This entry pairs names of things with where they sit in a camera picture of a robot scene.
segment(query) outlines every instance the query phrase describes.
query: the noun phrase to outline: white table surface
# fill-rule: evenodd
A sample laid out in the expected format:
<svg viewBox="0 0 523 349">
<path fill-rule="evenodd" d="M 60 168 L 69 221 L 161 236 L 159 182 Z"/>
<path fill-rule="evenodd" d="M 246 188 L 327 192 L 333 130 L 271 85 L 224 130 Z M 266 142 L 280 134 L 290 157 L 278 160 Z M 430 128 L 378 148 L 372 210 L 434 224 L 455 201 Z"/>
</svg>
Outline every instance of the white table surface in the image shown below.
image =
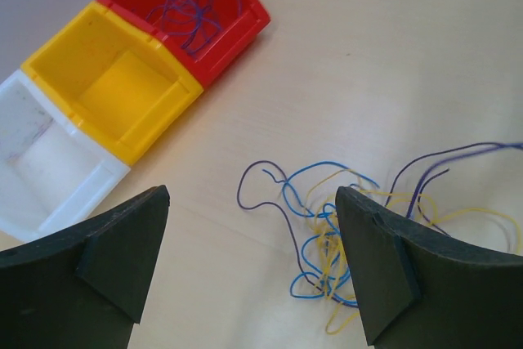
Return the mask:
<svg viewBox="0 0 523 349">
<path fill-rule="evenodd" d="M 0 0 L 0 77 L 88 1 Z M 389 186 L 420 154 L 523 139 L 522 0 L 262 1 L 270 27 L 97 209 L 159 184 L 171 194 L 131 349 L 366 347 L 359 319 L 327 336 L 333 304 L 288 295 L 297 266 L 286 225 L 273 208 L 237 207 L 242 171 L 257 159 L 288 172 L 334 159 Z M 473 161 L 430 189 L 440 208 L 476 204 L 516 216 L 521 156 Z M 423 168 L 408 173 L 402 190 L 412 189 Z M 313 180 L 297 185 L 304 191 Z M 244 197 L 256 203 L 277 194 L 257 171 Z M 305 227 L 293 222 L 304 239 Z M 499 229 L 481 217 L 449 228 L 503 249 Z M 0 248 L 15 244 L 0 236 Z"/>
</svg>

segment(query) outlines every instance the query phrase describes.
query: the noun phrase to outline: white bin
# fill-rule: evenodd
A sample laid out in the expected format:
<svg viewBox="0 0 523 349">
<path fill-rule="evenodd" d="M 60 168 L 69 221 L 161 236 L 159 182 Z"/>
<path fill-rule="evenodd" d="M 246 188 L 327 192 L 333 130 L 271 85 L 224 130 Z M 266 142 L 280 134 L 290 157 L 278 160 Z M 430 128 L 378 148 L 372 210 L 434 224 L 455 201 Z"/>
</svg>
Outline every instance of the white bin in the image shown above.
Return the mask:
<svg viewBox="0 0 523 349">
<path fill-rule="evenodd" d="M 127 172 L 22 71 L 0 85 L 0 230 L 29 242 L 71 226 Z"/>
</svg>

